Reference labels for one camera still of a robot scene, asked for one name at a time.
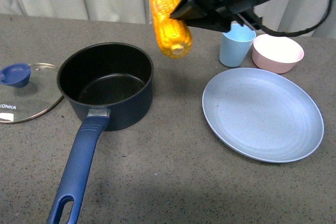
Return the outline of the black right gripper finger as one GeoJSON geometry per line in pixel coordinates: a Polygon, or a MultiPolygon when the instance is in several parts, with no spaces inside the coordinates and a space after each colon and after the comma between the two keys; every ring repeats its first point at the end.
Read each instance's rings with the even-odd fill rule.
{"type": "Polygon", "coordinates": [[[207,14],[203,0],[181,0],[172,14],[207,14]]]}

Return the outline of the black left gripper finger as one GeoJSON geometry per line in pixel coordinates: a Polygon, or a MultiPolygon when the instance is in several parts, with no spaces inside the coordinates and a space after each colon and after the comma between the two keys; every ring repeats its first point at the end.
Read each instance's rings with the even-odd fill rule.
{"type": "Polygon", "coordinates": [[[181,5],[170,13],[170,18],[184,21],[188,27],[197,27],[207,30],[228,32],[231,21],[223,18],[217,12],[207,12],[197,5],[181,5]]]}

